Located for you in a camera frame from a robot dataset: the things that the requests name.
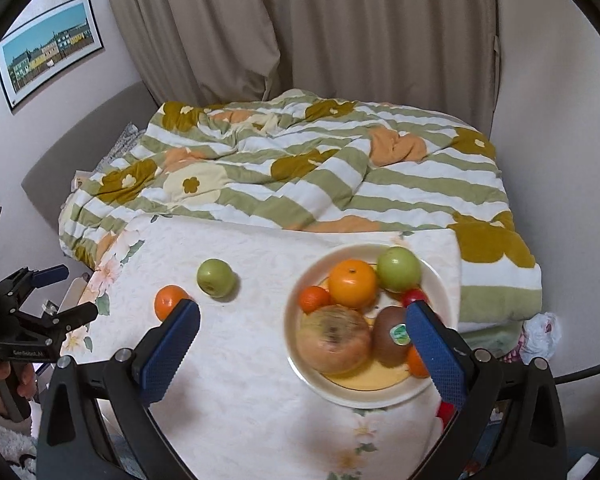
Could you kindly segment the beige curtain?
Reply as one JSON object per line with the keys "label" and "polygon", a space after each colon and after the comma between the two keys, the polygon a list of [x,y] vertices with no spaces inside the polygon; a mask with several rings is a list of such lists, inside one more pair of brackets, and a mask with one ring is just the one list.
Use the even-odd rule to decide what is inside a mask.
{"label": "beige curtain", "polygon": [[286,90],[440,110],[489,132],[496,0],[109,0],[158,102]]}

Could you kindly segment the russet brown apple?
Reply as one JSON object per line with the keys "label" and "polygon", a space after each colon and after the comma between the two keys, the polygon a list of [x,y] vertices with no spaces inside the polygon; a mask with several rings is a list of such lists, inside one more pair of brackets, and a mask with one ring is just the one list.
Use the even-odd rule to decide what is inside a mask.
{"label": "russet brown apple", "polygon": [[306,315],[296,335],[299,356],[322,374],[346,374],[370,358],[372,336],[355,310],[329,306]]}

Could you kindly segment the green apple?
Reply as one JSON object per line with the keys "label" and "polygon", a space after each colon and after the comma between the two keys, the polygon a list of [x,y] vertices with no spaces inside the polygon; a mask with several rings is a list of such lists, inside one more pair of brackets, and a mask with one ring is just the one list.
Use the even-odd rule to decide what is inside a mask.
{"label": "green apple", "polygon": [[223,298],[233,292],[236,275],[228,263],[220,259],[207,259],[198,268],[198,287],[212,298]]}
{"label": "green apple", "polygon": [[420,284],[422,268],[418,258],[407,248],[392,246],[376,262],[381,287],[389,292],[406,292]]}

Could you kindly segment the framed wall picture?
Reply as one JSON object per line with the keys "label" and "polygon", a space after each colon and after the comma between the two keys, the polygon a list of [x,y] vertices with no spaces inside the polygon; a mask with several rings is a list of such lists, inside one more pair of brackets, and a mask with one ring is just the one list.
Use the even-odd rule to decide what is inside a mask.
{"label": "framed wall picture", "polygon": [[9,109],[103,48],[92,0],[68,0],[18,26],[0,42],[0,83]]}

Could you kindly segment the cream yellow plate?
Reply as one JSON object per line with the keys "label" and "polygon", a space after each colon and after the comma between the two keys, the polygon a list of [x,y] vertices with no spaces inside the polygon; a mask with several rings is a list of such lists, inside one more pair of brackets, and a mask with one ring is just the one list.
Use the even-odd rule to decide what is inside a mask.
{"label": "cream yellow plate", "polygon": [[[317,259],[300,274],[291,289],[284,314],[284,335],[288,361],[296,375],[312,390],[332,403],[348,408],[386,408],[400,404],[431,386],[427,378],[416,378],[410,374],[406,362],[396,367],[381,365],[370,352],[370,358],[360,367],[346,374],[322,374],[314,370],[299,356],[296,335],[305,314],[298,305],[302,289],[321,286],[327,289],[329,271],[337,263],[348,259],[358,259],[369,263],[376,271],[379,255],[396,243],[366,243],[343,246]],[[429,305],[445,326],[454,328],[460,317],[460,277],[448,273],[434,257],[423,252],[414,255],[420,262],[422,278],[416,287],[422,289],[429,298]],[[378,313],[386,307],[403,307],[401,297],[404,292],[389,292],[381,287],[378,278],[378,293],[375,302],[365,310],[355,310],[370,326],[370,336]]]}

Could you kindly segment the brown kiwi with sticker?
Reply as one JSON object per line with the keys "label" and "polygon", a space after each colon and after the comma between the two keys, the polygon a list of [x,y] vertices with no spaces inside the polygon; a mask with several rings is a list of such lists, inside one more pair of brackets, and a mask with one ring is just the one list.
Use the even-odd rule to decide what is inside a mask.
{"label": "brown kiwi with sticker", "polygon": [[372,328],[373,356],[381,365],[396,367],[405,362],[411,338],[405,325],[404,307],[386,307],[375,318]]}

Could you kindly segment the white floral tablecloth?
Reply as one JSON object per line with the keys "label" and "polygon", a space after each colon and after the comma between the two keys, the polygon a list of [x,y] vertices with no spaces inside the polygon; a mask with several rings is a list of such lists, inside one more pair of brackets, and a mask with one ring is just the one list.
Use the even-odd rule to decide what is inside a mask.
{"label": "white floral tablecloth", "polygon": [[[183,287],[199,304],[200,331],[164,399],[151,411],[201,479],[405,479],[440,436],[431,385],[380,411],[353,411],[312,392],[287,361],[283,318],[300,274],[332,250],[396,243],[434,257],[460,276],[452,232],[315,234],[191,218],[130,223],[93,275],[85,296],[102,313],[71,334],[80,362],[133,347],[157,322],[156,292]],[[204,260],[236,275],[212,298],[197,285]]]}

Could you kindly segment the green striped floral quilt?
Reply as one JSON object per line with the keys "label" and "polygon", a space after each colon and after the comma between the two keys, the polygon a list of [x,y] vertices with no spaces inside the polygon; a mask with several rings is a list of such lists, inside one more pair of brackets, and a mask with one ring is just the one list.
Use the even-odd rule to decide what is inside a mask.
{"label": "green striped floral quilt", "polygon": [[144,214],[325,233],[449,229],[462,321],[525,320],[542,308],[542,271],[515,228],[494,145],[432,110],[298,89],[259,102],[165,102],[137,144],[69,195],[60,246],[96,268]]}

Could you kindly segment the small mandarin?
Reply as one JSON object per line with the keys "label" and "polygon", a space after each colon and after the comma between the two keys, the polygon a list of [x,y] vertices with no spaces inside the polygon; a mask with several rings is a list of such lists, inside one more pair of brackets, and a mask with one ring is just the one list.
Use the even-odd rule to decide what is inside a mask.
{"label": "small mandarin", "polygon": [[189,293],[178,285],[166,285],[155,294],[154,311],[160,322],[163,322],[181,300],[189,300]]}
{"label": "small mandarin", "polygon": [[298,305],[305,314],[310,314],[332,304],[332,296],[321,286],[309,286],[299,294]]}

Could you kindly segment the red cherry tomato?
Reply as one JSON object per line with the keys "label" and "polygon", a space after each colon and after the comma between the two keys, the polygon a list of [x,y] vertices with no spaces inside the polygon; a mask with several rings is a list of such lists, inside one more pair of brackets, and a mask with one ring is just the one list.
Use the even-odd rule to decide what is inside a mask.
{"label": "red cherry tomato", "polygon": [[445,429],[455,414],[454,405],[448,402],[441,401],[437,410],[436,417],[440,419],[442,428]]}
{"label": "red cherry tomato", "polygon": [[404,308],[407,308],[410,304],[417,301],[423,301],[425,304],[429,304],[428,296],[419,287],[407,290],[401,297],[402,306]]}

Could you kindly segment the large orange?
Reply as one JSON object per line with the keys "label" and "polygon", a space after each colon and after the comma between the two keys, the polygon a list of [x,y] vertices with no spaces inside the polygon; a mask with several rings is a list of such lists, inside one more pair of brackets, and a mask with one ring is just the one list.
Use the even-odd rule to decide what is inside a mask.
{"label": "large orange", "polygon": [[410,374],[416,378],[427,378],[429,372],[427,367],[416,350],[414,344],[411,344],[406,352],[406,366]]}
{"label": "large orange", "polygon": [[363,260],[343,260],[329,271],[327,288],[336,304],[365,310],[376,300],[378,277],[375,269]]}

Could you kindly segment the crumpled white plastic bag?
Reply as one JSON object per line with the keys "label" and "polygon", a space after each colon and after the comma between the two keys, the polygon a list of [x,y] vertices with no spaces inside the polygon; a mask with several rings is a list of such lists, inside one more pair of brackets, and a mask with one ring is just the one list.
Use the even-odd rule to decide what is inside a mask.
{"label": "crumpled white plastic bag", "polygon": [[562,339],[558,317],[552,312],[536,314],[521,326],[518,353],[524,364],[535,358],[550,360]]}

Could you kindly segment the grey sofa backrest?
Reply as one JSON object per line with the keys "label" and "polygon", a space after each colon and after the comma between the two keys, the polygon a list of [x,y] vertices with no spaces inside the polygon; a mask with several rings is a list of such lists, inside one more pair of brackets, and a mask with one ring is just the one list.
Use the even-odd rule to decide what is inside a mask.
{"label": "grey sofa backrest", "polygon": [[132,84],[71,127],[33,165],[21,187],[34,209],[54,231],[61,206],[78,170],[93,170],[129,124],[148,125],[158,105],[146,86]]}

